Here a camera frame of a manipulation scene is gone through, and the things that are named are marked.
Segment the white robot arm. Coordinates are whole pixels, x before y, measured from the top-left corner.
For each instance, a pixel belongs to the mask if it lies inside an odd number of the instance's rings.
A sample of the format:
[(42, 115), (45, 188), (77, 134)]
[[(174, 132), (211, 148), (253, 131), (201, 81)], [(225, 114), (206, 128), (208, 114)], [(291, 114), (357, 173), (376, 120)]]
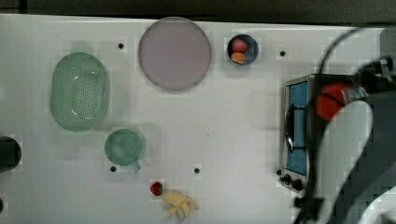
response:
[(395, 190), (392, 70), (390, 57), (369, 63), (310, 100), (302, 224), (374, 221), (373, 204)]

